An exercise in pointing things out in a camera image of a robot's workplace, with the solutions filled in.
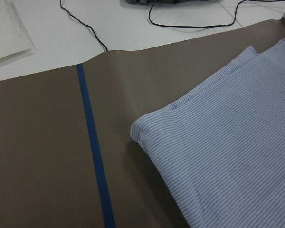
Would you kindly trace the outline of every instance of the folded shirt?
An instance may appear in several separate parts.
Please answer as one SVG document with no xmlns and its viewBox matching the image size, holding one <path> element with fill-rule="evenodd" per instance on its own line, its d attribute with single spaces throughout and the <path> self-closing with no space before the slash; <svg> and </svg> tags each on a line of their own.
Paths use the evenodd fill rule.
<svg viewBox="0 0 285 228">
<path fill-rule="evenodd" d="M 285 227 L 285 39 L 249 47 L 130 135 L 191 227 Z"/>
</svg>

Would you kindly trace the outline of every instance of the folded white paper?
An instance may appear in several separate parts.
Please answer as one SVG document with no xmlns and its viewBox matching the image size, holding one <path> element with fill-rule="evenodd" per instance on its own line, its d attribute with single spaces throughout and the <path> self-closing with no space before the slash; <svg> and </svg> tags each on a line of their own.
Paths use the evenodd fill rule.
<svg viewBox="0 0 285 228">
<path fill-rule="evenodd" d="M 0 59 L 31 48 L 7 2 L 0 0 Z"/>
</svg>

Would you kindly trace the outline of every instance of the white table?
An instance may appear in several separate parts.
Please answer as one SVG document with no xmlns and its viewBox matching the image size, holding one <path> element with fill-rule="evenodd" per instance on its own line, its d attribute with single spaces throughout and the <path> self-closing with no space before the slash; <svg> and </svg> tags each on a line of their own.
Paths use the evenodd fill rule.
<svg viewBox="0 0 285 228">
<path fill-rule="evenodd" d="M 226 24 L 232 21 L 235 0 L 191 0 L 181 4 L 157 3 L 152 19 L 179 25 Z M 87 28 L 59 7 L 59 0 L 13 0 L 37 53 L 0 67 L 0 80 L 85 62 L 104 50 Z M 160 28 L 147 20 L 150 4 L 124 0 L 64 0 L 64 7 L 91 25 L 109 50 L 140 50 L 214 33 L 238 29 L 267 19 L 279 19 L 285 2 L 245 2 L 237 21 L 222 28 Z"/>
</svg>

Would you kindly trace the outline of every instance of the blue tape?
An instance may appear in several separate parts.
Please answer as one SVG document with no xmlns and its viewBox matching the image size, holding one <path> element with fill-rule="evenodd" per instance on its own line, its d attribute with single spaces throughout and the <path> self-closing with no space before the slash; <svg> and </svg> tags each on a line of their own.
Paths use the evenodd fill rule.
<svg viewBox="0 0 285 228">
<path fill-rule="evenodd" d="M 103 160 L 100 153 L 100 147 L 96 132 L 96 126 L 93 117 L 92 106 L 90 102 L 89 92 L 86 86 L 86 77 L 82 64 L 76 65 L 78 79 L 81 90 L 82 102 L 85 109 L 85 120 L 90 138 L 90 144 L 92 149 L 92 156 L 94 160 L 94 169 L 96 174 L 96 180 L 98 185 L 98 193 L 101 202 L 102 213 L 104 217 L 104 223 L 106 228 L 115 228 L 115 220 L 112 210 L 112 204 L 110 200 L 110 194 L 108 185 L 105 178 L 105 169 Z"/>
</svg>

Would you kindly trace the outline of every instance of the black cable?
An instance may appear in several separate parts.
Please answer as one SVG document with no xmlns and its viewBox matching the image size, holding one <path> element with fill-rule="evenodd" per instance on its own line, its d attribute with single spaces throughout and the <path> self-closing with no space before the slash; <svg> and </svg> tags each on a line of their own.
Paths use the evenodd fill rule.
<svg viewBox="0 0 285 228">
<path fill-rule="evenodd" d="M 153 9 L 153 6 L 155 5 L 155 3 L 157 2 L 157 0 L 154 0 L 151 8 L 150 8 L 150 11 L 149 11 L 149 21 L 153 24 L 153 25 L 156 25 L 156 26 L 160 26 L 160 27 L 169 27 L 169 28 L 198 28 L 198 29 L 205 29 L 205 28 L 215 28 L 215 27 L 226 27 L 226 26 L 231 26 L 235 23 L 236 21 L 236 18 L 237 18 L 237 10 L 238 10 L 238 6 L 245 2 L 245 1 L 257 1 L 257 2 L 277 2 L 277 1 L 285 1 L 285 0 L 273 0 L 273 1 L 270 1 L 270 0 L 242 0 L 240 1 L 238 4 L 237 4 L 237 7 L 236 7 L 236 11 L 234 13 L 234 18 L 233 18 L 233 21 L 230 23 L 230 24 L 225 24 L 225 25 L 209 25 L 209 26 L 178 26 L 178 25 L 161 25 L 161 24 L 157 24 L 157 23 L 154 23 L 152 20 L 151 20 L 151 11 Z"/>
<path fill-rule="evenodd" d="M 89 25 L 83 23 L 81 20 L 79 20 L 79 19 L 78 19 L 77 17 L 75 17 L 74 15 L 72 15 L 72 14 L 70 13 L 70 11 L 68 11 L 66 8 L 64 8 L 64 7 L 62 6 L 62 2 L 61 2 L 61 1 L 62 1 L 62 0 L 60 0 L 60 7 L 61 7 L 62 9 L 64 9 L 66 12 L 68 12 L 68 14 L 69 14 L 72 18 L 76 19 L 80 24 L 82 24 L 82 25 L 84 25 L 84 26 L 90 28 L 91 31 L 93 32 L 95 38 L 97 39 L 97 41 L 105 48 L 105 51 L 108 51 L 108 48 L 106 47 L 106 45 L 105 45 L 103 42 L 100 41 L 100 39 L 98 38 L 98 36 L 97 36 L 96 33 L 94 32 L 94 29 L 93 29 L 91 26 L 89 26 Z"/>
</svg>

